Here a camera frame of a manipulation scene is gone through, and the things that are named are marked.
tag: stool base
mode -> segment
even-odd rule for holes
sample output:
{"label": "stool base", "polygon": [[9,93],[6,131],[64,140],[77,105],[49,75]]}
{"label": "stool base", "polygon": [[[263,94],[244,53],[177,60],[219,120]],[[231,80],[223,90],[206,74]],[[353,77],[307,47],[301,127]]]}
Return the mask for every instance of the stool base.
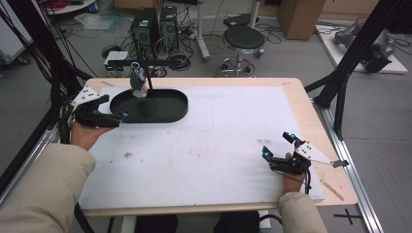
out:
{"label": "stool base", "polygon": [[255,77],[255,66],[247,59],[238,61],[237,57],[230,57],[225,59],[219,68],[219,73],[227,78]]}

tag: robotic arm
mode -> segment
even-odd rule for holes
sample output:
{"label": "robotic arm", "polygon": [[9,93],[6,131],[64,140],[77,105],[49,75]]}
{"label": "robotic arm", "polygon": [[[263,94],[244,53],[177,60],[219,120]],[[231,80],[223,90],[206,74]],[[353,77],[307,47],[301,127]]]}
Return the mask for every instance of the robotic arm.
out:
{"label": "robotic arm", "polygon": [[283,137],[291,144],[294,143],[294,151],[291,158],[274,157],[274,154],[266,146],[263,146],[262,157],[269,163],[270,170],[272,171],[290,173],[293,175],[306,173],[306,194],[309,193],[310,189],[309,167],[312,165],[311,160],[329,164],[335,168],[349,165],[346,160],[331,161],[314,145],[298,139],[294,134],[285,132]]}
{"label": "robotic arm", "polygon": [[109,95],[100,96],[89,86],[85,86],[80,94],[71,102],[72,106],[78,105],[68,119],[70,125],[72,118],[88,127],[119,127],[121,116],[102,114],[98,111],[99,105],[109,101]]}

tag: beige sleeve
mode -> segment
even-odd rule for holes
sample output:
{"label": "beige sleeve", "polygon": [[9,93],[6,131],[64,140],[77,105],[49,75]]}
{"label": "beige sleeve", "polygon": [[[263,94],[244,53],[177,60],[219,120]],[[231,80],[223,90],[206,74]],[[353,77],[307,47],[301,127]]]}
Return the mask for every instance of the beige sleeve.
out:
{"label": "beige sleeve", "polygon": [[95,163],[76,146],[48,145],[0,207],[0,232],[67,232]]}
{"label": "beige sleeve", "polygon": [[289,192],[279,201],[284,233],[324,233],[326,228],[312,199],[300,192]]}

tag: stool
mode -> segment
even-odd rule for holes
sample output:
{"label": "stool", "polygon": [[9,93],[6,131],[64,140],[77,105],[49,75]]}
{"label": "stool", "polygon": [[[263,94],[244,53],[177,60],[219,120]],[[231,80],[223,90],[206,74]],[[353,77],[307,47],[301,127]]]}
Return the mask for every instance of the stool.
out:
{"label": "stool", "polygon": [[223,33],[223,43],[230,50],[236,51],[236,57],[225,59],[220,66],[219,72],[229,77],[230,73],[234,77],[239,74],[253,77],[255,66],[252,62],[243,59],[243,53],[257,52],[264,44],[264,37],[260,32],[248,26],[232,26]]}

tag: wooden table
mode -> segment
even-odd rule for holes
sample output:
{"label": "wooden table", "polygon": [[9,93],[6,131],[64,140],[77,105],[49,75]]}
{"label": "wooden table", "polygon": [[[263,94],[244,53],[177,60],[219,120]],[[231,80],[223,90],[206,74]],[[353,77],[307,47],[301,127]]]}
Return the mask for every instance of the wooden table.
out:
{"label": "wooden table", "polygon": [[[321,121],[308,98],[302,83],[295,78],[259,78],[259,79],[217,79],[217,78],[165,78],[152,79],[154,88],[173,86],[280,86],[289,101],[295,122],[299,128],[301,138],[316,145],[331,160],[338,160]],[[86,83],[99,92],[104,86],[129,86],[129,79],[92,79]],[[349,182],[342,168],[312,162],[321,181],[325,200],[316,203],[317,206],[353,205],[358,202],[357,194]],[[276,203],[256,203],[245,206],[219,205],[212,207],[173,207],[168,210],[162,208],[145,208],[142,210],[116,211],[89,211],[87,216],[129,216],[155,215],[165,213],[204,213],[236,210],[267,210],[277,208]]]}

